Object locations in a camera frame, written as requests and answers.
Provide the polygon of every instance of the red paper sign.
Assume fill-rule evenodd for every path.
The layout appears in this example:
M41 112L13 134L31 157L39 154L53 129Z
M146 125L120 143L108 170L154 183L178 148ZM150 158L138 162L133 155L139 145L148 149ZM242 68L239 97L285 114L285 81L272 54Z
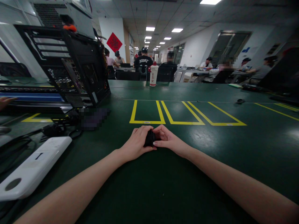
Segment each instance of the red paper sign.
M112 33L109 39L107 40L107 45L113 50L113 52L118 51L121 46L122 42L117 38L117 36Z

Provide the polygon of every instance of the green workbench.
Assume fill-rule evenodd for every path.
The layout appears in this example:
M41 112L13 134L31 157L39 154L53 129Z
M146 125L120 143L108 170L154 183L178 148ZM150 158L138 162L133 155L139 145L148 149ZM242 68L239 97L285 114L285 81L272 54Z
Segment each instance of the green workbench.
M148 82L109 83L111 96L101 104L111 109L107 120L97 131L84 132L73 140L35 192L18 201L0 223L15 220L120 148L141 123L157 127L164 122L187 144L299 203L299 115L294 113L298 108L278 104L269 94L225 84L158 82L150 87ZM246 102L238 105L238 99ZM40 114L35 118L48 117ZM10 124L12 135L49 124L21 120ZM159 148L113 173L77 223L255 221L196 166Z

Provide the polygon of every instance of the white bottle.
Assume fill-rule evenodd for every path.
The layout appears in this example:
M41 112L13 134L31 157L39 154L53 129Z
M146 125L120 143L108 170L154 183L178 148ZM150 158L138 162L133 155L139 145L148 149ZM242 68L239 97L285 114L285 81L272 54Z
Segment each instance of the white bottle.
M149 67L149 72L150 72L149 86L156 86L158 69L159 66L157 65L156 62L154 62L153 65Z

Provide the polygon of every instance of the person's hand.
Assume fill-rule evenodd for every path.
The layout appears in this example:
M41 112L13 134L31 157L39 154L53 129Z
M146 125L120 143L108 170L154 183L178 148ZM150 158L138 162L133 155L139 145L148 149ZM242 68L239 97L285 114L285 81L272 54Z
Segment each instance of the person's hand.
M137 159L145 152L157 150L156 147L143 147L146 135L151 129L153 129L152 126L141 126L140 128L135 128L129 140L127 140L127 142L118 149L121 156L125 159L125 162Z
M154 142L154 146L156 147L169 148L183 158L187 158L190 151L193 150L191 146L187 145L179 137L174 135L163 124L155 128L153 132L157 139L161 139L160 141Z
M17 98L0 97L0 111Z

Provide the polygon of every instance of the ceiling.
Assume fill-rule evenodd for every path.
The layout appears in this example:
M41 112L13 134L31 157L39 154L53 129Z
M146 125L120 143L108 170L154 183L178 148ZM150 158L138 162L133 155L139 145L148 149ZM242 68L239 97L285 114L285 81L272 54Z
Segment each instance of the ceiling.
M217 5L203 5L201 0L91 0L93 16L122 17L135 46L170 46L217 22L294 26L299 20L296 3L287 0L222 0ZM146 27L155 31L146 31ZM183 28L173 33L174 28ZM144 44L151 36L150 44Z

